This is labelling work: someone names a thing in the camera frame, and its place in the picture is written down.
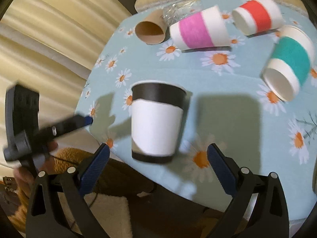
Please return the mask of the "left hand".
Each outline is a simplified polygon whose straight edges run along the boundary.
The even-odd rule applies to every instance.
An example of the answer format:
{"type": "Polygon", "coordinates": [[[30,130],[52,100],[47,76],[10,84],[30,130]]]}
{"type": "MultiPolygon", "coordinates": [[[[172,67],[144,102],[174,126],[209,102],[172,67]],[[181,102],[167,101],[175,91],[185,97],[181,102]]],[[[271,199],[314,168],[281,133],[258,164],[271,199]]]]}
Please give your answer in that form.
{"type": "MultiPolygon", "coordinates": [[[[48,156],[45,158],[45,161],[40,160],[40,163],[42,163],[42,165],[38,168],[35,168],[35,170],[45,171],[48,175],[56,174],[55,160],[50,154],[48,154],[48,156]]],[[[31,160],[30,163],[22,164],[21,167],[14,168],[13,170],[13,175],[17,182],[17,186],[25,194],[28,194],[28,196],[32,192],[32,187],[35,180],[35,177],[29,171],[29,169],[31,169],[31,165],[34,165],[33,160],[31,160]]]]}

